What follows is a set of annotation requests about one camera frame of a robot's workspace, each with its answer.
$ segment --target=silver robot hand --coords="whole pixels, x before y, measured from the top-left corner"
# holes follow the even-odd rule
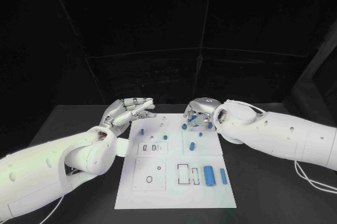
[[[188,105],[185,110],[185,118],[189,117],[189,120],[196,114],[196,118],[188,123],[188,127],[196,125],[204,126],[214,122],[214,115],[216,107],[221,106],[221,102],[209,97],[196,98]]]
[[[146,111],[146,109],[155,109],[153,98],[117,100],[104,112],[100,126],[108,128],[120,136],[130,126],[130,121],[157,116],[156,113]]]

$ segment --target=cable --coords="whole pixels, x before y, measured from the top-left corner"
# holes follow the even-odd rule
[[[55,206],[55,208],[54,208],[51,214],[49,214],[48,217],[45,218],[45,220],[41,222],[41,224],[44,224],[44,222],[48,220],[48,218],[49,218],[51,215],[54,214],[54,212],[55,212],[55,210],[57,210],[57,208],[58,208],[58,206],[59,206],[59,203],[61,203],[61,201],[64,200],[64,197],[65,197],[65,196],[62,196],[62,198],[61,198],[61,200],[59,200],[59,202],[58,202],[58,204],[57,204],[57,206]]]
[[[235,101],[235,100],[228,100],[227,103],[240,103],[245,106],[250,106],[250,107],[254,107],[257,110],[260,110],[263,113],[265,113],[265,110],[263,110],[261,108],[258,108],[257,106],[248,104],[247,102],[242,102],[242,101]]]
[[[304,174],[304,176],[303,176],[303,175],[300,174],[299,170],[297,170],[297,173],[299,173],[300,177],[301,177],[303,179],[306,179],[306,180],[309,181],[309,183],[310,183],[317,189],[320,189],[320,190],[323,190],[323,191],[326,191],[326,192],[330,192],[330,193],[337,194],[337,188],[336,188],[336,187],[329,186],[329,185],[326,185],[326,184],[323,184],[323,183],[320,183],[320,182],[312,180],[312,179],[307,177],[307,175],[306,175],[306,173],[304,173],[304,170],[303,170],[303,168],[301,168],[301,166],[300,166],[300,164],[299,164],[297,161],[294,161],[294,165],[296,165],[296,170],[297,170],[297,167],[299,167],[300,170],[301,170],[301,172],[303,172],[303,174]],[[317,183],[317,184],[320,184],[322,186],[326,186],[326,187],[335,189],[336,191],[332,191],[332,190],[327,190],[327,189],[320,188],[317,185],[314,185],[314,183]]]

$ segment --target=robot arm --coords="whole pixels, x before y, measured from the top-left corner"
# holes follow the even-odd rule
[[[130,121],[157,116],[146,111],[153,108],[152,98],[117,100],[100,126],[0,160],[0,221],[35,211],[108,171],[116,156],[129,154],[130,141],[117,136]],[[65,164],[81,172],[67,174]]]
[[[185,117],[192,119],[198,113],[189,126],[212,121],[229,142],[245,143],[276,157],[337,170],[337,129],[287,114],[257,113],[251,107],[238,101],[219,104],[215,99],[198,98],[189,103]]]

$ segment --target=table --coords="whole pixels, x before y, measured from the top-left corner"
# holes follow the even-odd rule
[[[257,104],[265,111],[287,113],[281,103]],[[45,143],[100,124],[108,106],[57,106],[31,145]],[[186,105],[160,104],[157,113],[183,113]],[[129,137],[129,130],[121,137]],[[124,158],[116,157],[110,171],[70,194],[47,224],[317,224],[337,221],[337,195],[317,190],[300,178],[294,162],[229,143],[221,136],[237,209],[116,210]],[[337,187],[330,169],[301,163],[309,177]],[[6,224],[39,224],[58,201]]]

